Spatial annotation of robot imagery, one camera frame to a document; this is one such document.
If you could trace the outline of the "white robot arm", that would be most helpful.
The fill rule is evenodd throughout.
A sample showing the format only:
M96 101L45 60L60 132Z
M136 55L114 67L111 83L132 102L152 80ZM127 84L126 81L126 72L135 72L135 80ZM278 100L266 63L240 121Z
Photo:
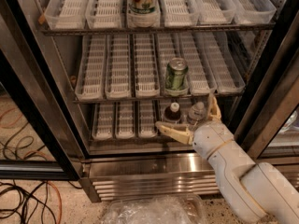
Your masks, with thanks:
M155 126L208 161L221 195L240 219L254 223L273 215L280 224L299 224L299 192L276 167L255 162L241 148L221 122L215 96L209 97L204 120L194 125L158 121Z

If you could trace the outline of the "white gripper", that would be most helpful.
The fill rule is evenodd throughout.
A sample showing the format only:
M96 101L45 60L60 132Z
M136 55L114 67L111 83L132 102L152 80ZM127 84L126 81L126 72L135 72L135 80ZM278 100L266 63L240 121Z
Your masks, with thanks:
M208 95L207 119L209 121L193 132L187 124L157 121L156 128L161 134L181 144L190 145L204 159L208 159L217 149L234 140L234 135L221 122L221 110L213 93Z

